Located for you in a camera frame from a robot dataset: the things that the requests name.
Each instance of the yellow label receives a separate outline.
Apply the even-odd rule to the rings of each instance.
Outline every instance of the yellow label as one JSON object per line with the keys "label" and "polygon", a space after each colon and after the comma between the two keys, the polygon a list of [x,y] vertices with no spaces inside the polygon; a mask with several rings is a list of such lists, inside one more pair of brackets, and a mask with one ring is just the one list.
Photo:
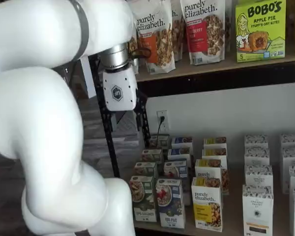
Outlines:
{"label": "yellow label", "polygon": [[205,149],[205,156],[214,156],[214,149]]}
{"label": "yellow label", "polygon": [[197,178],[196,180],[196,186],[206,186],[206,179],[205,178]]}
{"label": "yellow label", "polygon": [[215,139],[214,138],[206,139],[206,144],[215,144]]}
{"label": "yellow label", "polygon": [[207,223],[212,223],[211,206],[193,204],[193,211],[195,213],[196,220],[202,220]]}
{"label": "yellow label", "polygon": [[209,166],[208,160],[200,160],[198,166],[199,167]]}

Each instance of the power cord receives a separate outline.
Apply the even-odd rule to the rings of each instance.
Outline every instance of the power cord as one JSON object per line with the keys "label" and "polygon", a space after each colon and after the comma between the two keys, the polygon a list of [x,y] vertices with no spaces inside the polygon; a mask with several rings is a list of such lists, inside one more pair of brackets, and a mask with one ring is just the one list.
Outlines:
{"label": "power cord", "polygon": [[157,130],[157,136],[156,136],[156,147],[158,146],[158,135],[159,135],[159,130],[160,130],[161,125],[162,125],[162,123],[164,122],[164,120],[165,120],[165,117],[164,117],[164,116],[161,116],[161,122],[159,123],[158,130]]}

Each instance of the green label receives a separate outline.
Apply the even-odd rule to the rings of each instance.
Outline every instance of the green label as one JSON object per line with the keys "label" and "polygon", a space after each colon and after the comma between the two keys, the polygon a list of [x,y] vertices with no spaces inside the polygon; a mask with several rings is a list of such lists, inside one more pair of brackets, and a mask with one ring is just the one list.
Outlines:
{"label": "green label", "polygon": [[236,6],[237,61],[285,56],[286,0],[246,1]]}

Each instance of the white wall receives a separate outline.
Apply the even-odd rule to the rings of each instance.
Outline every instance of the white wall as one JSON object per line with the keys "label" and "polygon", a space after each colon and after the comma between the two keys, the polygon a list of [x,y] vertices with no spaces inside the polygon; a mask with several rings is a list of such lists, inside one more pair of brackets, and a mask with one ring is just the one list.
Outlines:
{"label": "white wall", "polygon": [[147,116],[152,133],[158,128],[156,111],[162,110],[168,111],[170,135],[195,138],[196,158],[204,137],[226,136],[229,162],[243,164],[244,134],[265,133],[274,164],[279,161],[278,135],[295,132],[295,84],[150,98]]}

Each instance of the granola bag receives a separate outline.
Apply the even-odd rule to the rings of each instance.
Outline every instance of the granola bag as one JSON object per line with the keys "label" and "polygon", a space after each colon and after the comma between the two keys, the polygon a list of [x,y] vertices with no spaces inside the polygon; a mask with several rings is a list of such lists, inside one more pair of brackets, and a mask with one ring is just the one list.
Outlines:
{"label": "granola bag", "polygon": [[135,18],[140,44],[151,50],[150,58],[146,59],[148,72],[153,75],[174,70],[170,0],[130,0],[128,3]]}
{"label": "granola bag", "polygon": [[183,19],[180,0],[172,0],[173,17],[173,49],[175,61],[182,59],[183,33],[185,20]]}
{"label": "granola bag", "polygon": [[191,65],[219,62],[225,55],[225,0],[180,0],[187,24]]}
{"label": "granola bag", "polygon": [[[129,53],[132,54],[137,49],[138,49],[137,28],[133,26],[132,37],[130,41],[128,42],[128,50],[129,50]],[[137,58],[134,59],[132,61],[132,66],[133,66],[134,73],[137,75],[139,73],[139,59]]]}

